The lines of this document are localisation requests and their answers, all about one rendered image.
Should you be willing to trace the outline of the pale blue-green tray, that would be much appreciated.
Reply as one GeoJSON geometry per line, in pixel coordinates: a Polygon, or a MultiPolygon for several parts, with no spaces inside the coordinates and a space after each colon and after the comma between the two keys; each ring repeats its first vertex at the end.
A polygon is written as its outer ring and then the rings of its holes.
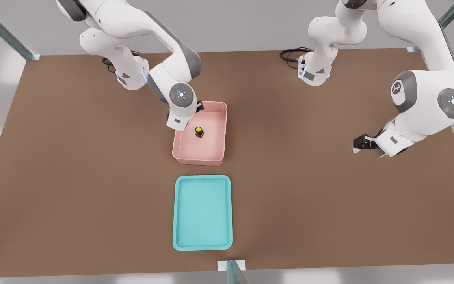
{"type": "Polygon", "coordinates": [[[181,176],[176,180],[172,243],[178,251],[227,250],[232,246],[229,176],[181,176]]]}

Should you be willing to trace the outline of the pink plastic box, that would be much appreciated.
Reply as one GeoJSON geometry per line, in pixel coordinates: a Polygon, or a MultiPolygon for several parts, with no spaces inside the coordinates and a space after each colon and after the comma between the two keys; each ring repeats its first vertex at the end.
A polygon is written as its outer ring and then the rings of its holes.
{"type": "Polygon", "coordinates": [[[204,110],[197,112],[183,132],[176,131],[172,155],[180,164],[220,166],[225,156],[227,105],[223,102],[203,102],[204,110]],[[196,137],[195,127],[204,130],[196,137]]]}

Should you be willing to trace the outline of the silver frame post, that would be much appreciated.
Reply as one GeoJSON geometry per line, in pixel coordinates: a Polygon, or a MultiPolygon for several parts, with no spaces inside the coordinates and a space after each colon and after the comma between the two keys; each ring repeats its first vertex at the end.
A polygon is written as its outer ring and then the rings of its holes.
{"type": "Polygon", "coordinates": [[[452,21],[454,21],[454,0],[450,8],[438,20],[442,28],[446,28],[452,21]]]}
{"type": "Polygon", "coordinates": [[[217,271],[224,271],[226,273],[226,284],[247,284],[247,279],[243,275],[243,271],[245,270],[245,260],[217,261],[217,271]]]}
{"type": "Polygon", "coordinates": [[[39,61],[40,55],[33,54],[25,47],[11,32],[0,23],[0,38],[4,40],[15,52],[17,52],[26,61],[39,61]]]}

